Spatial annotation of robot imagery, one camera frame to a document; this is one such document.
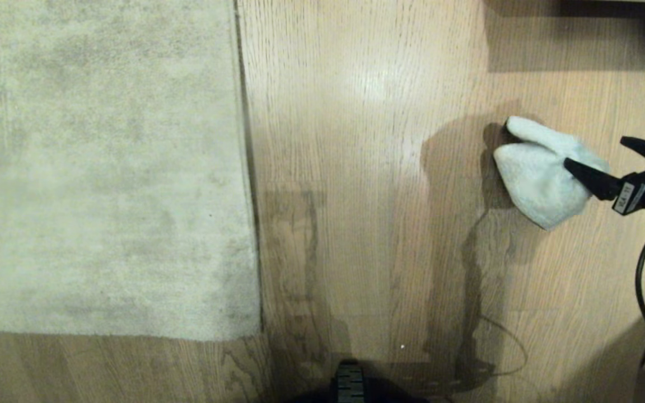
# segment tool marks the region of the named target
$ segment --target white cloth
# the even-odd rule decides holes
[[[499,173],[517,208],[547,230],[580,214],[591,193],[564,168],[564,159],[604,172],[609,172],[609,164],[572,135],[516,116],[506,124],[510,133],[525,141],[494,151]]]

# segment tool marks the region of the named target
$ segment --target black clamp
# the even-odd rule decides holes
[[[645,140],[622,137],[621,144],[645,157]],[[616,199],[614,210],[617,213],[627,215],[645,209],[645,171],[618,179],[570,158],[564,160],[564,168],[598,199]]]

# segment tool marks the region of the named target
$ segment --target wood grain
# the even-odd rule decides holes
[[[645,169],[645,5],[575,3],[240,0],[264,335],[0,334],[0,401],[284,401],[345,357],[432,401],[629,401],[645,212],[544,232],[491,158],[522,115]]]

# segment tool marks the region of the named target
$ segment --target label on clamp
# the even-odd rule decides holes
[[[624,214],[627,211],[627,205],[629,204],[629,199],[634,193],[634,185],[629,182],[624,183],[624,187],[621,189],[619,197],[614,203],[614,210],[619,214]]]
[[[635,212],[635,207],[638,205],[638,202],[641,200],[641,196],[643,196],[644,192],[645,192],[645,184],[641,184],[640,188],[638,188],[637,194],[634,196],[634,199],[632,200],[632,203],[629,204],[629,208],[627,209],[628,212]]]

